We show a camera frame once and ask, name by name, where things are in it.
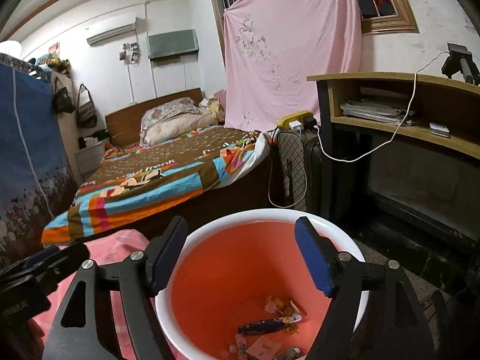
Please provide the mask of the wooden desk shelf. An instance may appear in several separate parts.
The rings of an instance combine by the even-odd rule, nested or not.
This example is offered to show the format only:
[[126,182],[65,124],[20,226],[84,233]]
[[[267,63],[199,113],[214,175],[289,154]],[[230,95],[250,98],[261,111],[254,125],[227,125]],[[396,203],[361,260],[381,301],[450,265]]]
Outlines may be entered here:
[[[479,87],[400,72],[312,77],[320,106],[321,213],[338,224],[401,214],[436,224],[433,234],[479,239]],[[413,111],[411,124],[345,116],[339,105],[385,102]],[[433,135],[430,123],[450,137]]]

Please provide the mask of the silver foil wrapper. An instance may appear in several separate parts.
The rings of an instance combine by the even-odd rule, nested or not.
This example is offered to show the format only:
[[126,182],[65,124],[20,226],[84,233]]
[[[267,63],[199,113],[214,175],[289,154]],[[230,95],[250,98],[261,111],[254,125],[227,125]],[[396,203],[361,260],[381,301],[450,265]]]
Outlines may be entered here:
[[298,347],[291,347],[276,356],[277,360],[298,360],[304,356],[304,351]]

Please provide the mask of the green covered wall unit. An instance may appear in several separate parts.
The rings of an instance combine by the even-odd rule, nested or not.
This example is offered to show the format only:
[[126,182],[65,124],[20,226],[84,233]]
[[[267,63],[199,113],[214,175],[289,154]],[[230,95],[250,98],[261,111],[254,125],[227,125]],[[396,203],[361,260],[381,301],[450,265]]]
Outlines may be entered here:
[[194,29],[151,35],[147,38],[147,45],[149,59],[189,55],[199,51]]

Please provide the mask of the yellow power strip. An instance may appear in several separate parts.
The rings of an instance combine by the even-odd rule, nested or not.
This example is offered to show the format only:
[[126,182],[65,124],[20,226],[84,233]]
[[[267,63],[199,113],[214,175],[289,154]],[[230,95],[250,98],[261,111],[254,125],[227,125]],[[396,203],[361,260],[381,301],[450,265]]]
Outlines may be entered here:
[[284,130],[291,130],[293,132],[301,132],[309,130],[317,126],[317,119],[311,111],[297,111],[282,117],[277,122],[277,128]]

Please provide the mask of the black hanging handbag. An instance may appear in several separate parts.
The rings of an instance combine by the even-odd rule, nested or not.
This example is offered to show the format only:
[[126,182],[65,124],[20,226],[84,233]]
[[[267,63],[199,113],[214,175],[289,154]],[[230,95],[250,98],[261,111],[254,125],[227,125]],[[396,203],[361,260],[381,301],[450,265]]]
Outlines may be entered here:
[[72,114],[76,111],[76,105],[72,99],[72,95],[58,77],[56,77],[54,81],[52,108],[55,114]]

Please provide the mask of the quilted grey bag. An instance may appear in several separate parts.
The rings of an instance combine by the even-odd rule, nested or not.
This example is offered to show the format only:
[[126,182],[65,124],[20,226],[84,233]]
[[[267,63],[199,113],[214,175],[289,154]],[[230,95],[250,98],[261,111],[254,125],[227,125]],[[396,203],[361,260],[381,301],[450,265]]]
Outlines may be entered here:
[[317,131],[282,130],[277,136],[277,147],[280,167],[277,204],[320,215],[322,152]]

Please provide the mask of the colourful striped bed quilt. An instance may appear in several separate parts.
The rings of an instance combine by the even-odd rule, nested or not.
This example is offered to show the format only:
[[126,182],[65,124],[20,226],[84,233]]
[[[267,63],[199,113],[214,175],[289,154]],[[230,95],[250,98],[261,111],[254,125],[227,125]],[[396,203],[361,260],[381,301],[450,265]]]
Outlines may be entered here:
[[118,230],[231,185],[266,159],[269,143],[267,133],[215,125],[147,148],[113,147],[71,207],[45,226],[41,243],[68,245]]

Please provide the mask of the yellow wrapper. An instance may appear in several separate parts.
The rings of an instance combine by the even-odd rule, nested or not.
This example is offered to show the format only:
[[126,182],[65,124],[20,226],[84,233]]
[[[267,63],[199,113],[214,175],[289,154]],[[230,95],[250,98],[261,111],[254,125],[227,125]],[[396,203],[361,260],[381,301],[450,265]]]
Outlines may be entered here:
[[270,314],[279,314],[282,317],[290,317],[294,314],[307,315],[299,303],[289,297],[267,297],[264,310]]

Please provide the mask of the white bedside drawer cabinet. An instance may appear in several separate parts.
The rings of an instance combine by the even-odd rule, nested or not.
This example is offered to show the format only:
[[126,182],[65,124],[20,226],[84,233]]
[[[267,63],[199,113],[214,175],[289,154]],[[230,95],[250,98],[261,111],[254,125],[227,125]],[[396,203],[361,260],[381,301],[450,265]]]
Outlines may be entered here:
[[105,154],[105,146],[108,140],[99,141],[90,147],[86,147],[76,153],[76,160],[80,174],[87,179],[98,168],[98,164]]

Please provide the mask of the blue fabric wardrobe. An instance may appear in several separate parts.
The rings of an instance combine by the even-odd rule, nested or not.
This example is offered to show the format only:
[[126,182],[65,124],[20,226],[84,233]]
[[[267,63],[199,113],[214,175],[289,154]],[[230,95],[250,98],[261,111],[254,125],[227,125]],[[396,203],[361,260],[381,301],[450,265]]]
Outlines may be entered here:
[[1,266],[42,249],[44,227],[66,211],[77,184],[69,166],[49,77],[1,55]]

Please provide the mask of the orange trash bin white rim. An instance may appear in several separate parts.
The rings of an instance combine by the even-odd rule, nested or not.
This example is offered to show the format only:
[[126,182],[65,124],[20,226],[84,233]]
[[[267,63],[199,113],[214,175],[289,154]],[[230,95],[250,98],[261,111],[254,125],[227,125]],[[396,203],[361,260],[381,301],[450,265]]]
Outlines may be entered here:
[[156,314],[176,359],[235,359],[238,328],[290,299],[305,314],[296,332],[269,335],[281,351],[310,350],[329,307],[295,241],[302,211],[258,209],[214,220],[190,234]]

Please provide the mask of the white medicine box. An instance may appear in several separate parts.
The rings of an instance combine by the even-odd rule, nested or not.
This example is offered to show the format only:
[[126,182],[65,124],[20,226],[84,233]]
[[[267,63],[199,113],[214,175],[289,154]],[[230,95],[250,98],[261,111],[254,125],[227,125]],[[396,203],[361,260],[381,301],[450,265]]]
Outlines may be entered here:
[[268,339],[266,336],[261,336],[247,348],[247,354],[258,360],[272,360],[281,347],[281,342],[276,342]]

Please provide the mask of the wooden window frame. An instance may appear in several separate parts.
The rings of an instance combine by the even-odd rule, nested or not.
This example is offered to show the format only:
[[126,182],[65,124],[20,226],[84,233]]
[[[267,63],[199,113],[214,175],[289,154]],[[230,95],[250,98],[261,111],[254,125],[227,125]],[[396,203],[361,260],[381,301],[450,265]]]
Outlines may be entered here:
[[416,33],[407,0],[214,0],[229,77],[250,69],[296,78],[308,68],[357,72],[360,38]]

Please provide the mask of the black phone holder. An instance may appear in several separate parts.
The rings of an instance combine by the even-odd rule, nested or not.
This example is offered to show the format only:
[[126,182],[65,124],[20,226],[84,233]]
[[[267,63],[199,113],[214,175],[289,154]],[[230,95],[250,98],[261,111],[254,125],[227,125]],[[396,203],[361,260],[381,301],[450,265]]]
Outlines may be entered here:
[[459,72],[466,83],[479,86],[479,68],[473,61],[473,55],[466,46],[448,43],[448,57],[442,66],[441,72],[449,79]]

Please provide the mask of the wooden bed headboard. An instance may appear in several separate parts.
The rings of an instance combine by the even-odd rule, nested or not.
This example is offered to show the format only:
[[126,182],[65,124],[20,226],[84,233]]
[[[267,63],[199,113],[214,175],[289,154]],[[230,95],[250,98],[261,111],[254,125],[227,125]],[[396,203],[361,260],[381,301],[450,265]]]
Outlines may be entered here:
[[154,107],[161,106],[178,98],[190,98],[198,105],[203,99],[203,92],[200,88],[192,88],[136,103],[106,115],[106,129],[110,135],[110,144],[124,148],[138,143],[143,115]]

